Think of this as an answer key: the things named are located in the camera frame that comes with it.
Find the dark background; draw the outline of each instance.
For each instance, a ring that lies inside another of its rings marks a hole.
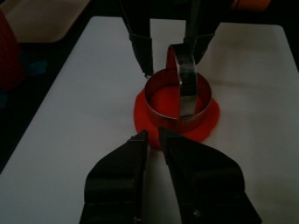
[[[299,67],[299,1],[275,0],[272,3],[263,13],[231,12],[223,19],[223,22],[282,25],[295,64]],[[184,0],[151,1],[151,18],[184,20],[187,12]],[[52,44],[21,44],[21,51],[28,61],[47,60],[48,66],[44,74],[28,77],[7,93],[8,102],[5,107],[0,108],[0,172],[5,168],[5,163],[33,119],[35,112],[61,70],[72,47],[93,16],[120,17],[116,1],[91,0],[87,9],[83,11],[61,41]]]

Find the white surface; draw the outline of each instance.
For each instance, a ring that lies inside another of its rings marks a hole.
[[[183,21],[153,20],[153,67],[183,41]],[[204,141],[239,163],[265,224],[299,221],[299,75],[282,27],[221,24],[199,64],[220,106]],[[135,97],[145,84],[123,20],[93,17],[0,176],[0,223],[80,221],[85,177],[136,133]],[[160,151],[151,150],[144,223],[180,223]]]

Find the white table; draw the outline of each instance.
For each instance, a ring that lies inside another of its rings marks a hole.
[[[152,20],[153,70],[183,21]],[[221,24],[199,64],[220,106],[204,143],[244,172],[265,224],[299,221],[299,75],[282,27]],[[121,18],[93,17],[0,176],[0,223],[80,221],[85,177],[136,134],[135,97],[145,84]],[[180,223],[164,156],[149,150],[144,223]]]

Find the metal ring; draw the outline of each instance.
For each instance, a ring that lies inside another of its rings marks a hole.
[[[160,114],[151,104],[157,91],[167,87],[180,89],[179,117]],[[200,124],[204,111],[211,103],[211,86],[203,76],[196,73],[191,48],[187,44],[169,45],[165,69],[148,79],[144,86],[144,99],[148,118],[155,126],[185,132]]]

